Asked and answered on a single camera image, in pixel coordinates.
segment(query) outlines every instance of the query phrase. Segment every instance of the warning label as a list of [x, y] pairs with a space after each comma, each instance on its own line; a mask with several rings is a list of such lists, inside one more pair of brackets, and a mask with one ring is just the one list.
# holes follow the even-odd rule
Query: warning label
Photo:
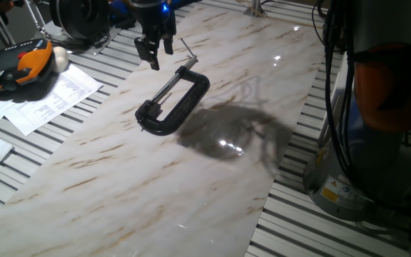
[[328, 176], [321, 195], [340, 206], [353, 210], [362, 210], [366, 203], [366, 200], [359, 196], [351, 186], [332, 176]]

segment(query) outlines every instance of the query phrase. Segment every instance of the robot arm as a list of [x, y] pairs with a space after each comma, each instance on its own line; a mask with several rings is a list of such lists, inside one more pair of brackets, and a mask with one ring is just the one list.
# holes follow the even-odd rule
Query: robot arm
[[176, 34], [176, 16], [165, 0], [133, 0], [137, 21], [142, 26], [142, 36], [134, 39], [137, 52], [151, 68], [159, 70], [158, 48], [163, 39], [167, 54], [173, 54], [172, 38]]

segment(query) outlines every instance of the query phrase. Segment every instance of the marble surface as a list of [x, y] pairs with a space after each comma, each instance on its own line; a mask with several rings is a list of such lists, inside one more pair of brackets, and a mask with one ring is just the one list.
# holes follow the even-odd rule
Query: marble surface
[[180, 37], [211, 84], [194, 114], [164, 137], [134, 116], [187, 61], [175, 40], [160, 71], [141, 64], [0, 210], [0, 257], [244, 255], [323, 48], [312, 27], [204, 8]]

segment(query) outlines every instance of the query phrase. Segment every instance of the marble board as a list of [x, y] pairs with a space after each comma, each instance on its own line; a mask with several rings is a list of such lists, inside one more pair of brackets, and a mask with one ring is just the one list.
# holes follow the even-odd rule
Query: marble board
[[[210, 80], [174, 134], [134, 113], [189, 54]], [[312, 27], [197, 8], [0, 210], [0, 257], [243, 256], [320, 66]], [[166, 115], [191, 84], [180, 82]]]

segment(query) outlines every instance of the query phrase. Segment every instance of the metal grating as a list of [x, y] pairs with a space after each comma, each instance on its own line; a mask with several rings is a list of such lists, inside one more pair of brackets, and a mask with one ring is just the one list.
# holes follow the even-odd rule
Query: metal grating
[[[269, 16], [311, 26], [310, 6], [279, 2], [265, 6]], [[177, 22], [194, 6], [238, 12], [247, 8], [234, 0], [202, 0], [176, 11]], [[315, 21], [317, 26], [323, 25], [317, 15]], [[97, 56], [71, 55], [71, 63], [104, 87], [31, 135], [24, 136], [6, 119], [0, 121], [0, 138], [14, 145], [0, 163], [0, 208], [138, 67], [141, 61], [133, 40], [140, 33], [139, 26], [122, 31]], [[341, 59], [339, 54], [334, 56], [332, 82]], [[406, 250], [405, 244], [388, 236], [372, 236], [357, 224], [328, 216], [303, 193], [303, 170], [318, 150], [325, 117], [324, 88], [323, 59], [245, 256], [399, 256]]]

